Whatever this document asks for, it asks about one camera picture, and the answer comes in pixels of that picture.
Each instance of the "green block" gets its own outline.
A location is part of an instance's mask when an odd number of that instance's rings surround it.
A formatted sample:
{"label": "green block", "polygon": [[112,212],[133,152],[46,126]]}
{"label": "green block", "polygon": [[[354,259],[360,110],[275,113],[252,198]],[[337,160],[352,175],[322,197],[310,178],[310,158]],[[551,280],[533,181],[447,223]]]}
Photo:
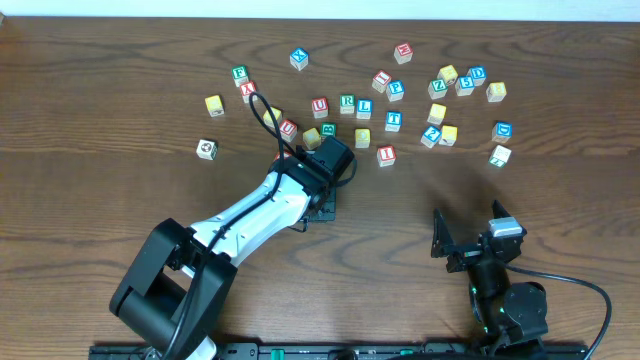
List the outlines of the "green block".
{"label": "green block", "polygon": [[233,75],[234,79],[240,79],[240,78],[249,76],[247,67],[244,65],[236,66],[233,69],[231,69],[231,74]]}
{"label": "green block", "polygon": [[356,104],[356,96],[355,95],[340,95],[340,106],[355,106]]}
{"label": "green block", "polygon": [[327,136],[336,136],[336,124],[322,123],[320,127],[320,136],[324,139]]}
{"label": "green block", "polygon": [[271,350],[271,360],[284,360],[284,350],[281,350],[281,349]]}

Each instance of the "yellow block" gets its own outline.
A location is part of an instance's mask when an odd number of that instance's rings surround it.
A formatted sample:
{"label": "yellow block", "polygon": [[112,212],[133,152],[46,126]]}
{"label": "yellow block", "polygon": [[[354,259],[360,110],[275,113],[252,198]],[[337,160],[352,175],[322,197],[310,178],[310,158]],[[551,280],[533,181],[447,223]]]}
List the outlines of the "yellow block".
{"label": "yellow block", "polygon": [[304,141],[304,144],[307,145],[309,150],[313,150],[320,146],[322,139],[320,139],[320,133],[318,133],[318,130],[316,130],[316,128],[311,128],[302,133],[302,141]]}
{"label": "yellow block", "polygon": [[440,72],[438,73],[438,79],[444,80],[444,82],[447,83],[447,86],[455,83],[457,78],[458,78],[458,72],[453,67],[453,65],[447,65],[443,67],[442,69],[440,69]]}
{"label": "yellow block", "polygon": [[218,116],[224,114],[224,108],[222,107],[222,100],[220,100],[220,95],[208,97],[204,99],[204,102],[207,104],[209,115]]}
{"label": "yellow block", "polygon": [[458,128],[455,126],[444,125],[442,127],[442,137],[440,138],[440,145],[451,146],[456,142],[458,138]]}
{"label": "yellow block", "polygon": [[[274,107],[271,108],[271,111],[273,111],[273,115],[275,115],[276,117],[276,122],[280,122],[280,120],[282,119],[282,111]],[[271,115],[269,114],[269,110],[264,112],[262,119],[264,120],[264,123],[267,124],[267,126],[274,127],[273,120],[271,120]]]}
{"label": "yellow block", "polygon": [[489,84],[489,88],[493,96],[507,95],[507,88],[504,86],[504,83],[491,83]]}

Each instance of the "wooden block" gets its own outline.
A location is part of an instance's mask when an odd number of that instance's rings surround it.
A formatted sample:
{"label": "wooden block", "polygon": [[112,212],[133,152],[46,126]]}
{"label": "wooden block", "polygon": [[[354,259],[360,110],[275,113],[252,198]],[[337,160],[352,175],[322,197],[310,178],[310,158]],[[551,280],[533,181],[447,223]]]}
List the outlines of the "wooden block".
{"label": "wooden block", "polygon": [[447,83],[444,80],[433,80],[429,83],[429,97],[431,100],[440,99],[447,94]]}
{"label": "wooden block", "polygon": [[298,135],[298,125],[294,124],[291,120],[285,119],[280,124],[280,135],[284,141],[292,142],[296,135]]}
{"label": "wooden block", "polygon": [[511,156],[511,150],[502,145],[498,145],[495,149],[493,149],[493,152],[491,153],[489,164],[495,165],[497,167],[503,167],[507,163],[507,161],[509,161],[509,156]]}
{"label": "wooden block", "polygon": [[402,85],[402,81],[392,81],[387,85],[387,97],[389,98],[389,101],[400,100],[403,96],[404,86]]}
{"label": "wooden block", "polygon": [[397,111],[387,111],[387,121],[384,126],[384,131],[400,131],[402,126],[402,113]]}
{"label": "wooden block", "polygon": [[393,57],[396,58],[398,64],[404,64],[411,61],[412,56],[413,49],[409,46],[409,43],[396,46],[396,50],[393,52]]}
{"label": "wooden block", "polygon": [[233,81],[236,83],[236,87],[249,82],[249,72],[247,71],[247,67],[244,65],[236,66],[231,69],[231,76],[233,76]]}
{"label": "wooden block", "polygon": [[371,131],[369,129],[356,129],[356,149],[365,149],[371,142]]}
{"label": "wooden block", "polygon": [[511,124],[505,122],[498,122],[496,126],[493,127],[493,134],[491,135],[491,140],[499,143],[506,143],[511,139]]}
{"label": "wooden block", "polygon": [[379,93],[382,94],[390,82],[391,82],[391,75],[380,70],[380,72],[373,77],[373,84],[371,84],[371,86],[374,89],[378,90]]}
{"label": "wooden block", "polygon": [[458,79],[458,72],[453,65],[447,65],[438,72],[438,79],[444,80],[447,86],[451,86],[456,82],[456,79]]}
{"label": "wooden block", "polygon": [[445,125],[442,127],[442,136],[438,144],[444,146],[453,146],[458,138],[458,128],[455,126]]}
{"label": "wooden block", "polygon": [[302,133],[302,141],[307,145],[309,150],[313,150],[320,146],[322,143],[322,139],[320,138],[320,134],[318,134],[318,130],[316,128],[311,128]]}
{"label": "wooden block", "polygon": [[378,149],[378,165],[380,167],[393,165],[396,162],[396,152],[393,146],[383,146]]}
{"label": "wooden block", "polygon": [[356,119],[371,119],[373,112],[373,101],[360,99],[358,100],[358,111],[356,111]]}
{"label": "wooden block", "polygon": [[440,132],[440,130],[438,130],[437,127],[429,126],[427,131],[425,131],[424,134],[422,134],[422,138],[420,139],[420,142],[425,144],[429,149],[431,149],[434,147],[435,144],[438,143],[438,140],[440,140],[441,135],[442,135],[442,132]]}
{"label": "wooden block", "polygon": [[291,56],[289,56],[289,62],[291,62],[291,65],[294,68],[300,71],[309,64],[309,54],[307,54],[307,52],[302,48],[297,48],[293,50]]}
{"label": "wooden block", "polygon": [[313,117],[321,119],[329,115],[329,103],[327,98],[318,98],[311,100],[311,110],[313,110]]}
{"label": "wooden block", "polygon": [[257,89],[253,81],[240,85],[240,93],[242,94],[242,100],[244,100],[245,104],[249,103],[249,95],[254,91],[257,91]]}
{"label": "wooden block", "polygon": [[429,110],[429,117],[427,118],[427,122],[430,122],[434,125],[440,125],[442,124],[444,114],[446,113],[446,106],[440,104],[431,104],[431,110]]}
{"label": "wooden block", "polygon": [[480,86],[484,84],[487,79],[487,73],[484,71],[484,66],[475,66],[469,69],[467,76],[471,76],[474,86]]}
{"label": "wooden block", "polygon": [[[276,123],[279,124],[280,120],[282,120],[282,111],[274,108],[273,106],[271,107],[271,111],[273,111],[273,116],[276,117]],[[264,115],[262,115],[262,120],[264,120],[264,123],[267,124],[268,127],[274,127],[269,110],[265,110]]]}
{"label": "wooden block", "polygon": [[218,146],[215,141],[200,140],[196,148],[196,154],[202,159],[213,160],[218,153]]}
{"label": "wooden block", "polygon": [[320,137],[324,141],[327,136],[336,136],[336,124],[322,123],[320,127]]}
{"label": "wooden block", "polygon": [[211,117],[224,115],[224,107],[222,106],[220,95],[208,97],[204,99],[204,102],[205,104],[207,104],[207,110],[209,111],[209,115],[211,115]]}
{"label": "wooden block", "polygon": [[489,102],[499,102],[507,96],[507,88],[504,83],[491,83],[487,87],[487,100]]}
{"label": "wooden block", "polygon": [[340,114],[353,114],[356,112],[355,95],[340,95]]}
{"label": "wooden block", "polygon": [[[291,153],[289,153],[287,150],[284,151],[284,159],[286,160],[288,157],[291,156]],[[280,151],[278,151],[276,153],[276,157],[273,158],[273,162],[275,162],[276,160],[280,159]]]}
{"label": "wooden block", "polygon": [[460,76],[456,81],[456,94],[458,96],[471,95],[473,88],[475,88],[475,85],[473,85],[473,79],[470,76]]}

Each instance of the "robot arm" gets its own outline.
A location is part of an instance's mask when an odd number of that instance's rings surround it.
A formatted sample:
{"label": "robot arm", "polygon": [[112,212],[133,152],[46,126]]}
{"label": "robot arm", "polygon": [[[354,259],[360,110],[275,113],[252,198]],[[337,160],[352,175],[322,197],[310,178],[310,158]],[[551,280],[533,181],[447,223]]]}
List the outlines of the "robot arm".
{"label": "robot arm", "polygon": [[[220,214],[188,228],[173,219],[165,220],[147,238],[109,309],[150,346],[165,352],[187,292],[164,269],[182,270],[194,277],[194,271],[206,260],[200,286],[194,290],[191,308],[175,339],[172,360],[211,359],[216,348],[207,334],[215,325],[238,265],[273,234],[316,213],[353,159],[353,152],[330,136],[315,153],[299,149],[284,160],[280,184],[269,200],[265,197],[276,186],[277,163],[256,190]],[[222,226],[226,232],[213,245],[212,253],[205,256]]]}

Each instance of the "alphabet block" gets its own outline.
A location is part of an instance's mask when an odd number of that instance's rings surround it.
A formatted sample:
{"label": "alphabet block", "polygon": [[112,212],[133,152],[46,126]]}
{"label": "alphabet block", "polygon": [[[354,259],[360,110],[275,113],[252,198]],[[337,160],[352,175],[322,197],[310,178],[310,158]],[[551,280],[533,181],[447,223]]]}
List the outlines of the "alphabet block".
{"label": "alphabet block", "polygon": [[297,48],[291,53],[289,62],[294,68],[300,71],[309,64],[309,54],[307,54],[306,51],[302,50],[302,48]]}
{"label": "alphabet block", "polygon": [[378,149],[378,165],[380,167],[393,165],[396,162],[396,152],[393,146],[384,146]]}
{"label": "alphabet block", "polygon": [[402,85],[402,81],[392,81],[387,85],[387,97],[389,98],[389,101],[400,100],[403,96],[404,86]]}
{"label": "alphabet block", "polygon": [[358,111],[356,111],[356,119],[371,119],[373,112],[373,101],[360,99],[358,100]]}
{"label": "alphabet block", "polygon": [[209,115],[211,115],[211,117],[224,115],[224,107],[222,107],[222,100],[220,99],[220,95],[208,97],[204,100],[204,102],[207,104],[207,110],[209,110]]}
{"label": "alphabet block", "polygon": [[374,89],[378,90],[379,93],[382,94],[390,82],[391,82],[391,75],[380,70],[380,72],[373,77],[373,84],[371,84],[371,86]]}

